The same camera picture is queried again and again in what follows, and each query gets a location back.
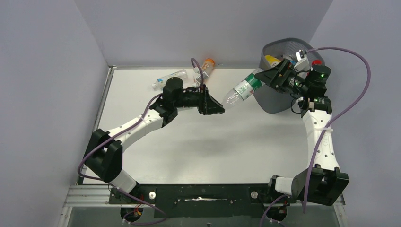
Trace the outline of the yellow juice bottle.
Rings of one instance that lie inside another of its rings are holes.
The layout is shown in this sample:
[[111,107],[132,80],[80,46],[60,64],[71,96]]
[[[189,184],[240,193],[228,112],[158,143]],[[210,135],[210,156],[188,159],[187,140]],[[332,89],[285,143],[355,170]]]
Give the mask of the yellow juice bottle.
[[273,57],[271,55],[265,55],[264,58],[272,68],[277,66],[281,62],[280,59]]

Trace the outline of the clear bottle green label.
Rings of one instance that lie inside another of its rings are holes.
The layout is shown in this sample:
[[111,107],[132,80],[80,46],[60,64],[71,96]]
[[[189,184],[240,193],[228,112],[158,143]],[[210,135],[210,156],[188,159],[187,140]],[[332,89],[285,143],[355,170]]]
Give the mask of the clear bottle green label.
[[263,69],[257,68],[231,89],[223,98],[222,105],[225,109],[230,109],[237,104],[245,101],[263,86],[263,82],[258,80],[255,75],[263,72]]

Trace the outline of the orange drink bottle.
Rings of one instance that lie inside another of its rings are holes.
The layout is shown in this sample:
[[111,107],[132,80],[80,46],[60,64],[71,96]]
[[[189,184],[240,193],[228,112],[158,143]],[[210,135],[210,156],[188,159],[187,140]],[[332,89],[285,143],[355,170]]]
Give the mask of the orange drink bottle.
[[202,65],[203,82],[205,82],[211,75],[215,67],[215,62],[211,58],[207,58]]

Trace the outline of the clear bottle blue white label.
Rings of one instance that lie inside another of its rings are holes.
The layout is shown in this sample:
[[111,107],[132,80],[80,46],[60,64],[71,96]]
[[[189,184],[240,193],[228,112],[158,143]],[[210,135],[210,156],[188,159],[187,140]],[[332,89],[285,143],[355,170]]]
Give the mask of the clear bottle blue white label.
[[152,89],[162,90],[170,78],[181,78],[182,80],[186,80],[188,78],[188,72],[186,70],[179,70],[166,76],[159,77],[154,83],[152,83]]

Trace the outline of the red label bottle red cap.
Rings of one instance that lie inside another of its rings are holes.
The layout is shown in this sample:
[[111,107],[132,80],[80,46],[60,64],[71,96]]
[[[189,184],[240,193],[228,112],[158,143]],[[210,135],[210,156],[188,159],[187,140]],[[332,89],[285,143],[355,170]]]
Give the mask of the red label bottle red cap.
[[321,60],[316,59],[316,60],[314,60],[314,61],[312,62],[312,65],[313,65],[313,66],[315,66],[315,65],[323,65],[323,63],[322,63]]

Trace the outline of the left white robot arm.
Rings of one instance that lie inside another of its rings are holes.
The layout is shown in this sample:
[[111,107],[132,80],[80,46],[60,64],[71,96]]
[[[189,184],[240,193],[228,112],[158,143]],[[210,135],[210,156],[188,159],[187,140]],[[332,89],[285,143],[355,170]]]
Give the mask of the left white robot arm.
[[193,107],[202,115],[225,112],[223,105],[209,94],[206,85],[184,88],[182,79],[169,78],[162,93],[151,99],[141,115],[112,130],[97,129],[92,133],[78,170],[86,166],[96,174],[95,179],[131,193],[139,184],[123,169],[126,148],[167,126],[180,108]]

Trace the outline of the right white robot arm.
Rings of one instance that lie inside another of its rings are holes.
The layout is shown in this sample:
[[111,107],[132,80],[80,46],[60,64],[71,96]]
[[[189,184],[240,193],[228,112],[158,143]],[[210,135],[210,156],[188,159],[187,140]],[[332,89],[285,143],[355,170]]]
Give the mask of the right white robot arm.
[[286,195],[303,202],[331,206],[349,183],[348,174],[341,172],[336,160],[329,126],[332,106],[325,92],[331,69],[315,64],[304,72],[305,78],[289,60],[283,60],[255,75],[268,87],[297,97],[310,159],[307,168],[294,177],[274,175],[266,188],[266,196],[273,202]]

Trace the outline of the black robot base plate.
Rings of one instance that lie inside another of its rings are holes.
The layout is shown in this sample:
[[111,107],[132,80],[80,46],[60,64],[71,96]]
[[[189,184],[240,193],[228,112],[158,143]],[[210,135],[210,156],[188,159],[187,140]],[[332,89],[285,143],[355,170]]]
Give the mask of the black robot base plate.
[[274,192],[267,183],[139,184],[131,192],[112,187],[109,203],[121,205],[121,217],[139,225],[146,208],[157,222],[167,218],[229,218],[267,216],[283,220],[296,200]]

